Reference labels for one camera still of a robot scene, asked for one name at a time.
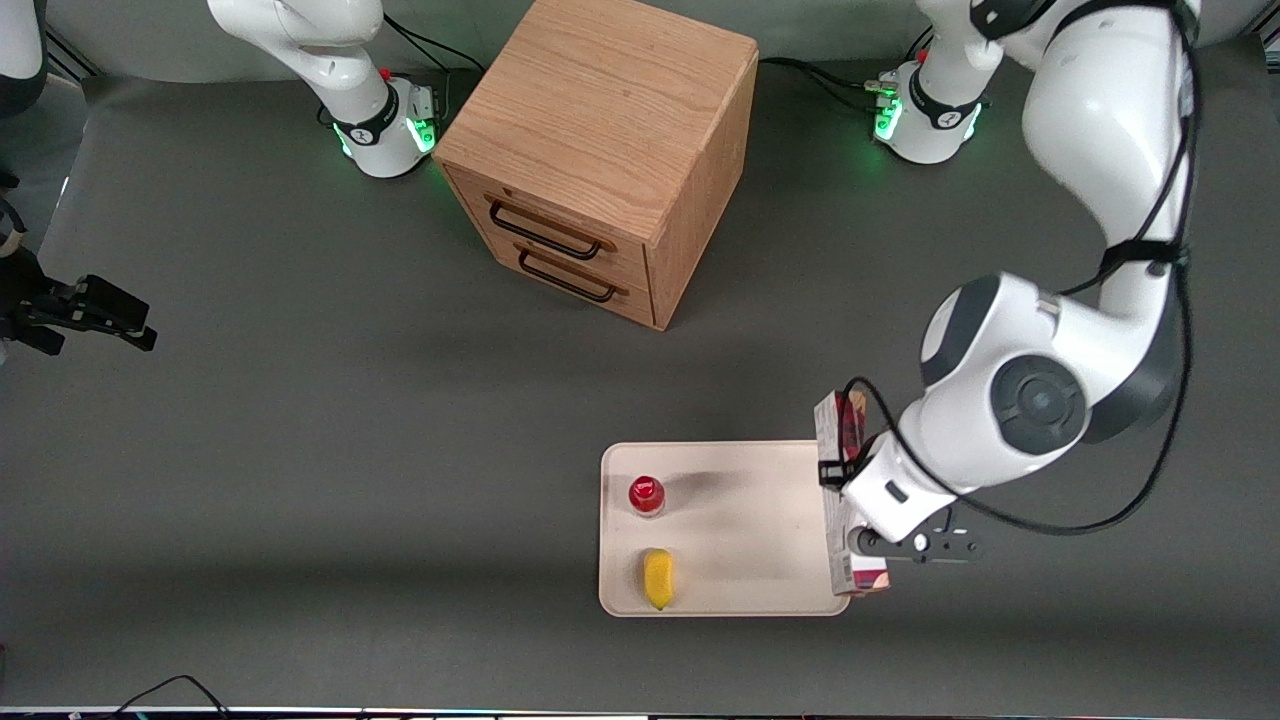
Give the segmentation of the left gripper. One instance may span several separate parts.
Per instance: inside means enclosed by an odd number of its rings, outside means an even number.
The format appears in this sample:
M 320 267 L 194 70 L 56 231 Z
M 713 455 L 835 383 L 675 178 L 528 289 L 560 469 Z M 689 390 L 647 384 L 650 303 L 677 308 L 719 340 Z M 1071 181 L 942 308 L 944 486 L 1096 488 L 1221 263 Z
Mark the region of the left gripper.
M 847 533 L 849 550 L 870 559 L 902 559 L 902 544 L 918 527 L 956 502 L 929 479 L 890 430 L 879 433 L 860 460 L 820 459 L 818 483 L 852 505 L 867 527 Z

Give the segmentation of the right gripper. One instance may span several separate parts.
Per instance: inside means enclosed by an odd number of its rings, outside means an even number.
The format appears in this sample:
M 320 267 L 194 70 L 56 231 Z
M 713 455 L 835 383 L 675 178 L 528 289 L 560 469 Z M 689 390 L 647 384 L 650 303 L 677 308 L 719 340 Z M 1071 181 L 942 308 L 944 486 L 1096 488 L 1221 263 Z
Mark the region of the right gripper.
M 37 256 L 24 246 L 1 258 L 1 334 L 47 356 L 65 343 L 59 332 L 20 322 L 20 305 L 49 288 Z M 69 331 L 108 334 L 150 352 L 157 332 L 147 327 L 150 305 L 99 275 L 60 284 L 44 300 L 44 320 Z

